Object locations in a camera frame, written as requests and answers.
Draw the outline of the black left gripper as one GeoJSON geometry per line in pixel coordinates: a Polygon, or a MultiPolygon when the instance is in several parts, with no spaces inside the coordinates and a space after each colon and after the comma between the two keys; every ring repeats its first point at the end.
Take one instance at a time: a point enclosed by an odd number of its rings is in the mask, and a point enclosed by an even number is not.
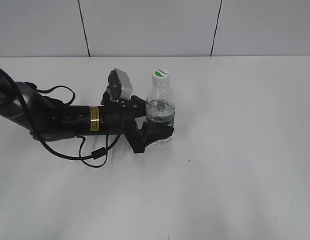
{"type": "Polygon", "coordinates": [[[136,95],[130,99],[111,101],[110,95],[103,95],[101,101],[102,120],[107,134],[115,135],[114,141],[107,145],[111,149],[124,135],[135,154],[143,153],[150,144],[165,144],[172,139],[174,127],[157,122],[143,122],[139,129],[136,118],[146,115],[146,101],[136,95]]]}

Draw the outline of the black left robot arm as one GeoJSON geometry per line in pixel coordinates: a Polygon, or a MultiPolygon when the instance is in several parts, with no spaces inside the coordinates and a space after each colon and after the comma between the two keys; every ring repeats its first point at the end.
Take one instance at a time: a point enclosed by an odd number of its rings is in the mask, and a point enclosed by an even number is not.
{"type": "Polygon", "coordinates": [[[73,105],[48,97],[52,89],[39,90],[30,82],[15,82],[0,68],[0,116],[26,128],[34,139],[55,142],[79,136],[124,135],[133,152],[173,135],[167,124],[135,119],[146,116],[146,101],[132,95],[128,75],[113,69],[101,105],[73,105]]]}

